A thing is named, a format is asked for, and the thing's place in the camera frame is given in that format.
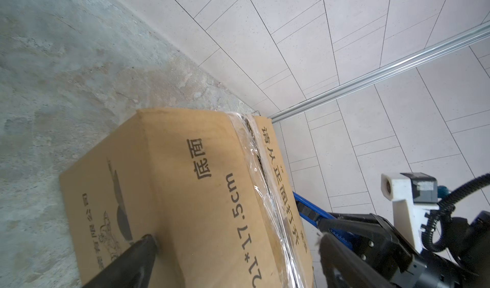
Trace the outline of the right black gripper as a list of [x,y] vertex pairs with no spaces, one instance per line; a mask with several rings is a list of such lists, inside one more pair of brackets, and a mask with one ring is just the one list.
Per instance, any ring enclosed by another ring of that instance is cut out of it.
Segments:
[[468,224],[453,218],[445,234],[456,263],[415,250],[387,219],[374,214],[334,214],[317,220],[358,258],[395,287],[489,287],[489,212]]

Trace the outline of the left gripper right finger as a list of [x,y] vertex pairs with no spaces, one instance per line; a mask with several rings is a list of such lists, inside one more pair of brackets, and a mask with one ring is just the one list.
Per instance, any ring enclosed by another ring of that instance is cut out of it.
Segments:
[[328,287],[393,287],[330,233],[321,238],[319,254]]

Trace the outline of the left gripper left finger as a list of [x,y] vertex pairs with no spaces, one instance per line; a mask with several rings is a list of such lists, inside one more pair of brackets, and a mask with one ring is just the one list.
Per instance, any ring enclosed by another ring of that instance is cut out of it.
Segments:
[[150,234],[143,236],[83,288],[147,288],[156,261],[158,247]]

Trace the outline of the blue utility knife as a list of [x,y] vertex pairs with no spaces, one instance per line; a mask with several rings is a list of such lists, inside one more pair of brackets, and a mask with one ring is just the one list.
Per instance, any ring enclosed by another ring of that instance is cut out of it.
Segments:
[[296,192],[293,192],[293,196],[296,201],[299,215],[304,220],[317,228],[320,232],[332,234],[343,245],[350,250],[353,250],[353,242],[356,241],[356,237],[353,234],[327,226],[328,224],[332,224],[337,218],[298,195]]

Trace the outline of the brown cardboard express box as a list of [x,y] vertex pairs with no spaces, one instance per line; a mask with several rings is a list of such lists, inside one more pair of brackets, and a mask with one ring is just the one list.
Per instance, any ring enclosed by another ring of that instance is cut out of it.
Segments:
[[141,109],[59,177],[82,284],[143,236],[149,287],[312,287],[269,118]]

